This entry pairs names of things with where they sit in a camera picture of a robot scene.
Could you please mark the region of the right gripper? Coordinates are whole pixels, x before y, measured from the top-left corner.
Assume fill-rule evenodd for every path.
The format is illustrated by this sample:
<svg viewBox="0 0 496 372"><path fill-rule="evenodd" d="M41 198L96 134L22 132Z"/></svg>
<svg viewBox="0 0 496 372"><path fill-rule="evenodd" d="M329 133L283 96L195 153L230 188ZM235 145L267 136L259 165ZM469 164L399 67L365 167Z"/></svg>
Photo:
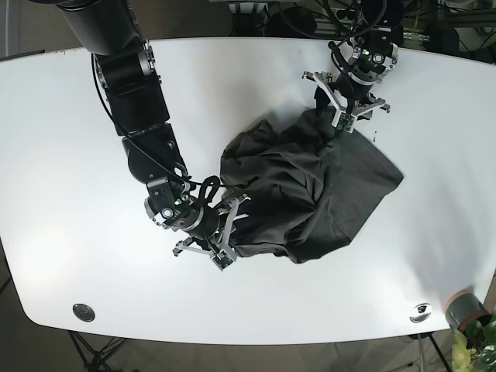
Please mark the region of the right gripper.
<svg viewBox="0 0 496 372"><path fill-rule="evenodd" d="M218 177L208 177L200 183L196 197L190 194L190 186L189 181L180 184L166 177L151 181L146 185L146 213L155 225L188 234L173 248L176 257L183 251L204 254L224 270L238 258L231 235L236 231L234 222L244 217L239 214L239 207L250 197L245 193L227 193L212 207L210 203L220 189Z"/></svg>

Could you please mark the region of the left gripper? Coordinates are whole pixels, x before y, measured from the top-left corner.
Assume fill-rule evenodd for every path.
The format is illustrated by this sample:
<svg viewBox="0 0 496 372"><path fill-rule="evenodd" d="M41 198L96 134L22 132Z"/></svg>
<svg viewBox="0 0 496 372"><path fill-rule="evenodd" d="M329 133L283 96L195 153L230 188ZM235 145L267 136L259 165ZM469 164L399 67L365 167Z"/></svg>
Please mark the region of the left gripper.
<svg viewBox="0 0 496 372"><path fill-rule="evenodd" d="M398 62L395 43L354 43L349 58L345 58L338 43L330 43L330 57L338 74L331 72L303 73L302 78L316 85L315 116L335 114L331 125L352 133L359 120L369 120L373 110L390 112L390 105L376 97L371 89L382 82Z"/></svg>

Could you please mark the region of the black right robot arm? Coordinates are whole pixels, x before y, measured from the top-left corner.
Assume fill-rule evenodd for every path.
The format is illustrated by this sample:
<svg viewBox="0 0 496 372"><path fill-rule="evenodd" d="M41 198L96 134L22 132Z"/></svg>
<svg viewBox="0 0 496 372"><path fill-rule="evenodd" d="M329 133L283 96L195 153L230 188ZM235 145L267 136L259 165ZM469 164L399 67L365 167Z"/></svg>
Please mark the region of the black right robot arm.
<svg viewBox="0 0 496 372"><path fill-rule="evenodd" d="M211 202L222 187L217 176L191 179L164 101L153 49L142 36L128 1L55 1L82 46L91 53L95 87L122 138L132 176L146 186L151 221L182 231L174 255L208 256L220 270L237 259L231 242L239 206L247 195Z"/></svg>

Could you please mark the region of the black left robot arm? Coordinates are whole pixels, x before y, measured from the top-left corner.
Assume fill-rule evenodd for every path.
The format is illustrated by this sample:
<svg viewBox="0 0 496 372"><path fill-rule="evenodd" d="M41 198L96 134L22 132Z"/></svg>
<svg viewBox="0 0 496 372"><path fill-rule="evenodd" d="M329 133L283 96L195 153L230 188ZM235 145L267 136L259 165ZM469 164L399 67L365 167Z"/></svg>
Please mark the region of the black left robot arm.
<svg viewBox="0 0 496 372"><path fill-rule="evenodd" d="M332 106L335 113L331 125L348 133L353 132L358 120L371 119L373 110L390 111L390 105L371 89L398 62L394 32L404 16L401 1L359 1L354 6L356 18L348 35L328 44L337 73L306 71L302 76L316 85L316 114Z"/></svg>

